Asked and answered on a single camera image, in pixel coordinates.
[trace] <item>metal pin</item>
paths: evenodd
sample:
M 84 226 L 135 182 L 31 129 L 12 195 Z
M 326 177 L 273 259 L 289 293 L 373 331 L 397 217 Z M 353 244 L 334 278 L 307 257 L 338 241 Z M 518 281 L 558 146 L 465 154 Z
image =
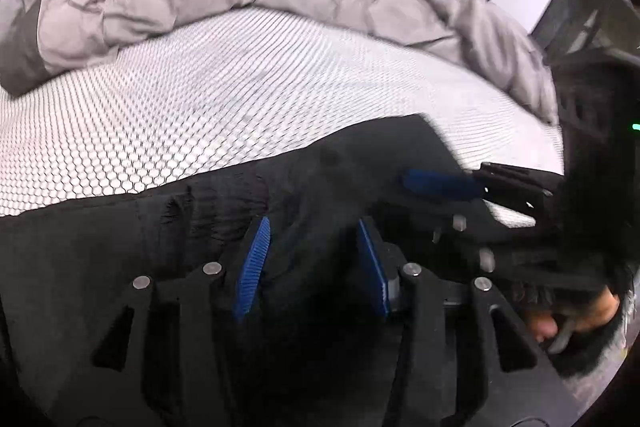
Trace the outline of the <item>metal pin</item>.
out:
M 213 261 L 213 263 L 207 263 L 202 267 L 202 271 L 207 275 L 217 275 L 222 272 L 222 264 L 216 263 L 215 261 Z
M 402 271 L 411 277 L 416 277 L 417 275 L 420 275 L 422 267 L 417 263 L 407 263 L 402 266 Z
M 146 275 L 141 275 L 133 279 L 133 288 L 135 288 L 136 290 L 143 290 L 150 284 L 151 279 L 149 279 L 149 277 L 147 277 Z
M 491 289 L 491 286 L 493 286 L 491 284 L 491 281 L 486 277 L 476 278 L 476 280 L 474 280 L 474 285 L 476 286 L 476 288 L 482 290 L 483 292 L 489 291 Z
M 460 214 L 456 214 L 455 216 L 453 216 L 453 222 L 451 223 L 451 226 L 458 232 L 464 232 L 466 230 L 466 217 L 460 216 Z
M 491 273 L 495 270 L 495 255 L 490 248 L 484 247 L 479 251 L 480 268 L 482 271 Z

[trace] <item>mattress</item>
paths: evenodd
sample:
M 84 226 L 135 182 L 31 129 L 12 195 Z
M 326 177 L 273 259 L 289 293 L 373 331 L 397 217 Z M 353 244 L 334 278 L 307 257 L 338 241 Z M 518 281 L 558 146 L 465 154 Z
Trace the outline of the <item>mattress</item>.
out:
M 274 10 L 208 18 L 0 94 L 0 215 L 141 192 L 421 113 L 463 168 L 562 172 L 558 128 L 440 58 Z M 492 206 L 511 226 L 531 219 Z

